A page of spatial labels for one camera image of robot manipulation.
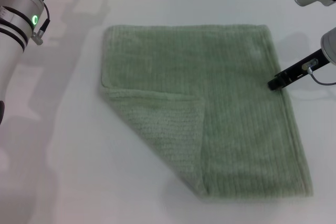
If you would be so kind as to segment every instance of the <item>ribbed fabric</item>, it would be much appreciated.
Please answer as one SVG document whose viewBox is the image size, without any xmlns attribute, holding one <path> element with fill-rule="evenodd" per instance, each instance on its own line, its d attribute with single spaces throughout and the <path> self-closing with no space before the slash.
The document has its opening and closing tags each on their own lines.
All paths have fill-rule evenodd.
<svg viewBox="0 0 336 224">
<path fill-rule="evenodd" d="M 115 26 L 102 90 L 202 197 L 312 195 L 266 26 Z"/>
</svg>

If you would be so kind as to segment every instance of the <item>white tabletop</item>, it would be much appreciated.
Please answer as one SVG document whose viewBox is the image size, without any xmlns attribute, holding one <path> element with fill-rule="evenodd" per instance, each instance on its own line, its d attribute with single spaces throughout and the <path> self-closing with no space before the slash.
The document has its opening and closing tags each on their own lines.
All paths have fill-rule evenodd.
<svg viewBox="0 0 336 224">
<path fill-rule="evenodd" d="M 283 68 L 320 48 L 336 6 L 293 0 L 46 0 L 51 24 L 11 79 L 0 127 L 5 224 L 334 223 L 336 88 L 288 89 L 314 197 L 204 203 L 99 93 L 104 30 L 116 24 L 266 24 Z M 335 82 L 331 64 L 316 72 Z"/>
</svg>

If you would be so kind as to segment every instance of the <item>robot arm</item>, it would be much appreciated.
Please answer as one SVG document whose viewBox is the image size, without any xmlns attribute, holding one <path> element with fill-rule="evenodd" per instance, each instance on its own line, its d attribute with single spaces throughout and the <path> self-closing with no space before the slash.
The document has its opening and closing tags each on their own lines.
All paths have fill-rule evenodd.
<svg viewBox="0 0 336 224">
<path fill-rule="evenodd" d="M 49 21 L 34 33 L 44 10 L 43 0 L 0 0 L 0 123 L 5 110 L 5 93 L 20 55 L 30 38 L 41 44 Z"/>
<path fill-rule="evenodd" d="M 336 0 L 295 0 L 300 6 L 307 6 L 319 1 L 324 6 L 330 6 Z M 268 82 L 270 90 L 282 89 L 306 75 L 311 75 L 313 80 L 321 85 L 334 85 L 336 83 L 321 83 L 317 81 L 313 72 L 328 63 L 336 65 L 336 28 L 327 32 L 321 39 L 321 49 L 304 58 L 293 66 L 275 75 L 275 78 Z"/>
</svg>

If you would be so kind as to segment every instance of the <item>towel fold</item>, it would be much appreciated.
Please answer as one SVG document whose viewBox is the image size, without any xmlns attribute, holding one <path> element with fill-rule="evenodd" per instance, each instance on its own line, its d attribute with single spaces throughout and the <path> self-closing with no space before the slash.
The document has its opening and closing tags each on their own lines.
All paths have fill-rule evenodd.
<svg viewBox="0 0 336 224">
<path fill-rule="evenodd" d="M 312 195 L 298 129 L 266 26 L 114 26 L 101 87 L 202 197 Z"/>
</svg>

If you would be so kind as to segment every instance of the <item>terry cloth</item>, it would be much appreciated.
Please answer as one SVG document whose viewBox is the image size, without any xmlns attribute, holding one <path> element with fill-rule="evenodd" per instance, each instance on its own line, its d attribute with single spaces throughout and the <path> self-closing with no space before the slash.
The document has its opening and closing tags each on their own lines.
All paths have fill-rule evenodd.
<svg viewBox="0 0 336 224">
<path fill-rule="evenodd" d="M 312 183 L 266 26 L 114 26 L 101 87 L 202 197 L 309 196 Z"/>
</svg>

